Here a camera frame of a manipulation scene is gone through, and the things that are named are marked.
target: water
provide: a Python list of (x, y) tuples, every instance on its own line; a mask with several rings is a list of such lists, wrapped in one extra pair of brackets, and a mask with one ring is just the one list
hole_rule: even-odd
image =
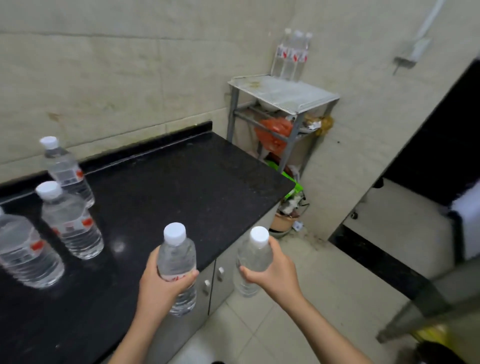
[(237, 269), (233, 271), (233, 283), (243, 297), (253, 297), (260, 287), (255, 283), (249, 283), (240, 273), (240, 266), (244, 266), (255, 272), (265, 271), (273, 261), (273, 252), (270, 244), (259, 247), (247, 239), (239, 248), (237, 256)]
[(283, 63), (282, 73), (280, 78), (285, 80), (291, 80), (293, 73), (295, 71), (295, 66), (298, 62), (298, 58), (302, 53), (303, 45), (303, 33), (299, 30), (296, 30), (293, 33), (293, 37), (288, 49), (288, 56)]
[[(56, 141), (56, 143), (46, 145), (44, 140), (47, 138), (52, 138), (49, 141), (52, 143)], [(87, 208), (90, 208), (95, 203), (95, 198), (78, 162), (72, 153), (58, 146), (58, 140), (56, 138), (53, 140), (53, 138), (47, 136), (40, 139), (40, 142), (47, 148), (45, 150), (45, 160), (48, 173), (60, 183), (65, 191), (71, 194), (79, 194), (85, 200)]]
[(23, 216), (0, 215), (0, 264), (25, 286), (48, 287), (65, 267), (50, 244)]
[(292, 81), (298, 82), (300, 76), (303, 72), (303, 68), (305, 67), (305, 63), (307, 62), (308, 58), (308, 49), (310, 48), (310, 41), (312, 40), (313, 34), (307, 33), (305, 38), (303, 39), (303, 45), (301, 47), (302, 51), (299, 56), (299, 60), (295, 66), (295, 70), (293, 71)]
[(288, 56), (288, 46), (290, 44), (291, 33), (291, 29), (285, 29), (283, 38), (280, 41), (278, 47), (276, 48), (272, 69), (270, 71), (270, 74), (273, 77), (280, 77), (280, 75), (282, 74), (284, 59)]
[[(165, 241), (158, 251), (157, 267), (160, 276), (166, 281), (177, 280), (197, 268), (195, 244), (185, 238), (180, 245), (172, 246)], [(179, 294), (173, 304), (170, 314), (183, 316), (189, 313), (197, 300), (195, 285)]]
[(39, 192), (39, 188), (45, 183), (37, 187), (37, 193), (44, 200), (42, 219), (74, 256), (90, 259), (98, 255), (104, 247), (103, 238), (88, 212), (86, 202), (79, 195), (66, 191), (46, 198)]

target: finger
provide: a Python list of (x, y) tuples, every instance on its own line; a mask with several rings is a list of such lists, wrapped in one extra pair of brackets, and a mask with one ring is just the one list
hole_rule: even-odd
[(152, 250), (152, 252), (148, 256), (147, 266), (145, 268), (145, 271), (157, 272), (156, 261), (158, 258), (159, 249), (160, 249), (160, 246), (156, 247), (154, 250)]
[(268, 243), (270, 244), (270, 247), (272, 248), (273, 255), (277, 254), (282, 254), (282, 248), (280, 248), (280, 243), (278, 242), (277, 239), (275, 239), (273, 236), (268, 237)]
[(186, 276), (180, 278), (179, 280), (173, 282), (172, 284), (175, 285), (177, 292), (183, 292), (187, 288), (189, 288), (197, 279), (198, 277), (198, 270), (193, 270), (188, 273)]
[(256, 283), (260, 285), (262, 281), (263, 272), (255, 272), (244, 266), (240, 266), (240, 272), (243, 274), (245, 279), (250, 283)]

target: hand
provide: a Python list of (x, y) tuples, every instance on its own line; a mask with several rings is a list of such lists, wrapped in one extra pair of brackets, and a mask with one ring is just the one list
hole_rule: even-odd
[(273, 262), (265, 272), (255, 272), (241, 266), (245, 279), (262, 287), (272, 299), (284, 310), (302, 298), (295, 264), (283, 254), (278, 241), (270, 236), (268, 239), (273, 251)]
[(190, 272), (175, 282), (166, 282), (158, 274), (156, 261), (159, 246), (150, 253), (145, 272), (140, 279), (135, 318), (158, 327), (168, 314), (177, 296), (189, 288), (198, 276), (198, 270)]

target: red plastic bag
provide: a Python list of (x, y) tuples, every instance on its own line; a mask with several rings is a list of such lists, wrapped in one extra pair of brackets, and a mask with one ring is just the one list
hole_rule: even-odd
[[(292, 123), (285, 118), (266, 119), (260, 121), (260, 124), (284, 136), (289, 136), (293, 128)], [(274, 137), (269, 132), (260, 128), (255, 128), (255, 133), (266, 150), (269, 150), (279, 157), (282, 155), (283, 150), (287, 146), (287, 142)]]

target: bottle cap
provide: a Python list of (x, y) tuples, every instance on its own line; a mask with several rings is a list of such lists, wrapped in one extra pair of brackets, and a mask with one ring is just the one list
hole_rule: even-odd
[(163, 237), (168, 245), (180, 245), (187, 238), (185, 226), (179, 222), (172, 222), (163, 229)]
[(62, 189), (58, 182), (47, 181), (39, 184), (36, 187), (35, 192), (42, 200), (52, 200), (61, 195)]
[(40, 143), (45, 149), (55, 149), (59, 147), (59, 140), (54, 136), (44, 136), (40, 139)]
[(252, 228), (252, 230), (250, 230), (250, 241), (257, 248), (263, 248), (265, 245), (267, 245), (269, 236), (270, 234), (268, 233), (268, 230), (263, 226), (255, 226)]

